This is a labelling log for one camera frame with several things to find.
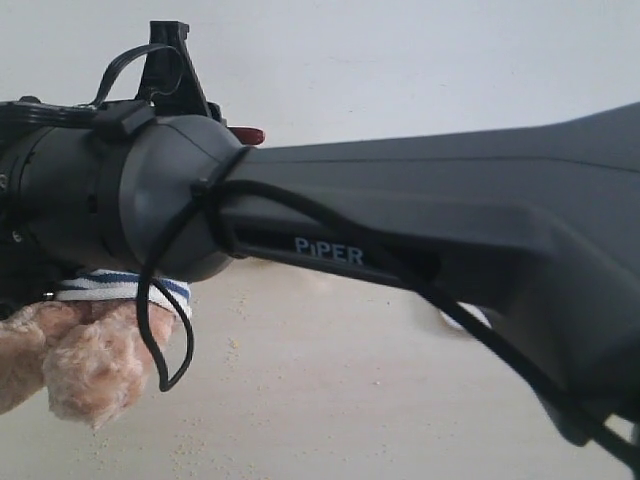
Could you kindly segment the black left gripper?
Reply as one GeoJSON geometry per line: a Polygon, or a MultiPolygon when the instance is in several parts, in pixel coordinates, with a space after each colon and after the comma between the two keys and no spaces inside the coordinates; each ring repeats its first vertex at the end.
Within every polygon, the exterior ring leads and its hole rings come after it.
{"type": "Polygon", "coordinates": [[[1,319],[6,320],[22,307],[47,299],[61,275],[61,265],[50,261],[2,261],[1,319]]]}

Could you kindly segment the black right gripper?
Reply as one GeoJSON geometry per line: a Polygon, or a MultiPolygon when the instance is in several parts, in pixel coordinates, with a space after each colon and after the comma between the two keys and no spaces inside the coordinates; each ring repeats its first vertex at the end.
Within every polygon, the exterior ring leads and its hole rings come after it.
{"type": "Polygon", "coordinates": [[[121,177],[130,105],[1,105],[1,228],[14,249],[60,269],[128,268],[121,177]]]}

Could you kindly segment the black Piper right robot arm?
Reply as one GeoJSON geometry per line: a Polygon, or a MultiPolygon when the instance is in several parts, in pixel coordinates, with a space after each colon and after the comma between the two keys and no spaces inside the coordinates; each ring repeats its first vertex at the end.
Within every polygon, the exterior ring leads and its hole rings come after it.
{"type": "Polygon", "coordinates": [[[109,268],[194,283],[264,258],[400,287],[626,464],[639,419],[639,108],[557,124],[259,149],[144,101],[1,106],[1,258],[28,301],[109,268]]]}

